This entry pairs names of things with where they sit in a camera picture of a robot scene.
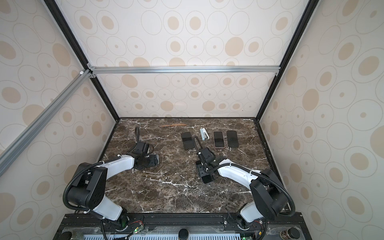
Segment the pink phone case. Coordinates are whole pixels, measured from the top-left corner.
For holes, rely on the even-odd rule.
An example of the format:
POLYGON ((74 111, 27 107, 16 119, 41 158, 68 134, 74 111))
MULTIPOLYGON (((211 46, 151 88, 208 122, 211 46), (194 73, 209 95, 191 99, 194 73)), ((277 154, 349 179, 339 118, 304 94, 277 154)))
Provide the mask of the pink phone case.
POLYGON ((219 131, 214 132, 214 146, 217 149, 222 149, 225 147, 223 132, 219 132, 219 131))

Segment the black phone case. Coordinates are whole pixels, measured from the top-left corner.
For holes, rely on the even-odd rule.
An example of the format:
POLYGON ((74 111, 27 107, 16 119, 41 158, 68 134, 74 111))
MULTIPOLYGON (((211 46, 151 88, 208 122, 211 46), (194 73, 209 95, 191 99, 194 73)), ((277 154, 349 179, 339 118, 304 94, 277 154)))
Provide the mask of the black phone case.
POLYGON ((195 148, 193 136, 190 132, 181 133, 183 147, 185 150, 192 150, 195 148))

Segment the black phone case horizontal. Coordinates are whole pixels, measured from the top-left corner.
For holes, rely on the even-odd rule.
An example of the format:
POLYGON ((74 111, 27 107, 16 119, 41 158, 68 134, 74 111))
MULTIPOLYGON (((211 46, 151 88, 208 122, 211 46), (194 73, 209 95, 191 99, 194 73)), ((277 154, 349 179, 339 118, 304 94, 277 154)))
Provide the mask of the black phone case horizontal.
POLYGON ((228 146, 230 148, 238 148, 240 145, 238 134, 236 131, 232 131, 232 130, 227 131, 227 141, 228 141, 228 146))

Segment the black phone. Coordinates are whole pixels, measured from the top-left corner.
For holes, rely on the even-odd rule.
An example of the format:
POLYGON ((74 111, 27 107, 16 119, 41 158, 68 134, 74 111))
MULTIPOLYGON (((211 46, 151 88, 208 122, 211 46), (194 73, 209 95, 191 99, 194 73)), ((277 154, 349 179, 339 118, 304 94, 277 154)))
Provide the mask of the black phone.
POLYGON ((214 176, 209 174, 209 175, 204 175, 201 177, 202 181, 204 184, 211 183, 215 180, 214 176))

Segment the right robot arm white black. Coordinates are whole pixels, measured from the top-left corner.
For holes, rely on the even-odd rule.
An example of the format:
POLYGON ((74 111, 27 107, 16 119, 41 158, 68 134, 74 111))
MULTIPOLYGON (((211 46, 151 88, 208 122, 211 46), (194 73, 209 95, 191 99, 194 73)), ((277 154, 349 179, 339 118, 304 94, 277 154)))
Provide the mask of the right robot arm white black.
POLYGON ((251 191, 253 201, 238 211, 238 225, 247 226, 262 218, 275 220, 279 215, 292 217, 296 213, 293 198, 273 171, 248 169, 224 156, 216 156, 209 148, 198 150, 197 157, 197 171, 204 183, 212 182, 214 175, 218 175, 251 191))

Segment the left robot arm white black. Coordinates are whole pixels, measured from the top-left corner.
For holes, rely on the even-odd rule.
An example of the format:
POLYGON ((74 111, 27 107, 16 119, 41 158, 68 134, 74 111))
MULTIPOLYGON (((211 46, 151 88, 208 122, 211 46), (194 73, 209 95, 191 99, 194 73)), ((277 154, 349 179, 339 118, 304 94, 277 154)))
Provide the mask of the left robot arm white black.
POLYGON ((95 213, 103 219, 123 222, 126 213, 123 207, 106 196, 106 183, 121 172, 144 170, 159 164, 160 158, 153 151, 143 152, 148 149, 143 142, 139 147, 112 160, 80 164, 64 190, 64 205, 71 210, 95 213))

